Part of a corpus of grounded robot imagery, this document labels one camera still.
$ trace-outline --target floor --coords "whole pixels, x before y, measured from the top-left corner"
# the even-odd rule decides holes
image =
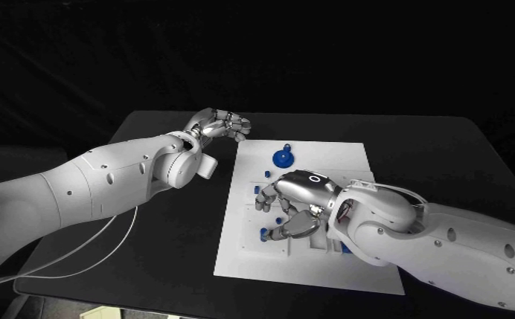
[[[79,319],[82,313],[101,305],[84,304],[71,300],[55,298],[29,297],[16,319]],[[167,319],[166,315],[121,310],[123,319]]]

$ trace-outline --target black table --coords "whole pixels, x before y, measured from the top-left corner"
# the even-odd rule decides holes
[[[134,112],[111,143],[182,129],[192,115],[193,112]],[[515,222],[515,178],[467,119],[244,116],[252,123],[251,139],[363,142],[378,182],[408,188],[430,202]],[[212,179],[196,176],[186,187],[159,193],[140,206],[131,235],[111,258],[75,277],[16,280],[19,293],[198,318],[515,317],[515,312],[447,294],[404,271],[405,296],[215,277],[237,143],[216,139],[206,154],[219,161]],[[99,260],[124,236],[131,216],[133,210],[118,217],[86,248],[39,275],[72,273]],[[105,222],[75,225],[46,236],[24,268],[35,268],[73,249]]]

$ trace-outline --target white cable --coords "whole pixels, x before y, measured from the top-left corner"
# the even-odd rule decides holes
[[[0,278],[0,283],[9,282],[10,280],[16,280],[22,277],[29,278],[29,274],[40,271],[43,268],[48,268],[50,265],[53,265],[55,263],[58,263],[59,261],[62,261],[65,258],[68,258],[75,252],[78,252],[86,245],[88,243],[91,243],[91,241],[94,241],[94,239],[99,236],[99,234],[105,231],[105,229],[108,228],[110,224],[112,223],[112,221],[115,220],[117,216],[112,216],[112,219],[110,220],[110,222],[104,225],[102,229],[99,230],[99,232],[63,256],[61,256],[59,258],[56,258],[52,262],[46,263],[45,265],[42,265],[40,267],[32,269],[30,271],[23,272],[22,274],[16,274],[14,276],[9,276],[9,277],[3,277]]]
[[[385,187],[387,189],[397,190],[397,191],[402,192],[404,194],[411,195],[421,202],[421,204],[427,204],[427,200],[417,193],[414,193],[411,190],[404,189],[402,187],[394,187],[391,185],[378,184],[378,183],[374,183],[374,185],[378,187]]]
[[[127,237],[128,237],[128,234],[131,233],[131,227],[134,225],[134,221],[136,221],[136,215],[137,215],[137,206],[134,208],[134,217],[131,218],[131,225],[128,226],[128,230],[127,230],[127,233],[125,233],[125,236],[124,238],[121,239],[120,241],[120,244],[115,246],[115,249],[110,252],[110,254],[94,264],[91,265],[86,269],[82,269],[79,272],[75,272],[72,274],[66,274],[65,276],[55,276],[55,277],[48,277],[48,276],[22,276],[22,278],[40,278],[40,279],[46,279],[46,280],[53,280],[56,278],[66,278],[66,277],[72,277],[72,276],[76,276],[78,274],[84,273],[85,271],[91,270],[92,267],[97,267],[97,265],[99,265],[108,258],[110,256],[115,253],[115,250],[120,248],[120,246],[123,245]]]

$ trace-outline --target robotic hand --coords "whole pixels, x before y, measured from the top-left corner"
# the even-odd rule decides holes
[[[209,179],[218,163],[203,148],[221,136],[242,141],[249,128],[239,115],[205,109],[183,131],[101,146],[48,172],[0,183],[0,264],[61,228],[124,213],[195,174]]]
[[[411,205],[398,192],[420,202]],[[274,200],[290,220],[261,239],[310,236],[327,223],[327,238],[376,266],[398,265],[418,280],[489,306],[515,310],[515,226],[489,216],[430,204],[408,190],[352,180],[340,188],[322,174],[296,170],[268,185],[255,208]],[[297,211],[293,203],[309,210]]]

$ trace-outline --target screw hole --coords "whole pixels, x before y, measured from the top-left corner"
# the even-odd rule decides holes
[[[511,246],[511,244],[506,244],[506,246],[505,246],[505,255],[508,258],[515,257],[515,250],[513,250],[513,247]]]
[[[456,231],[453,228],[447,230],[447,239],[454,242],[456,241]]]

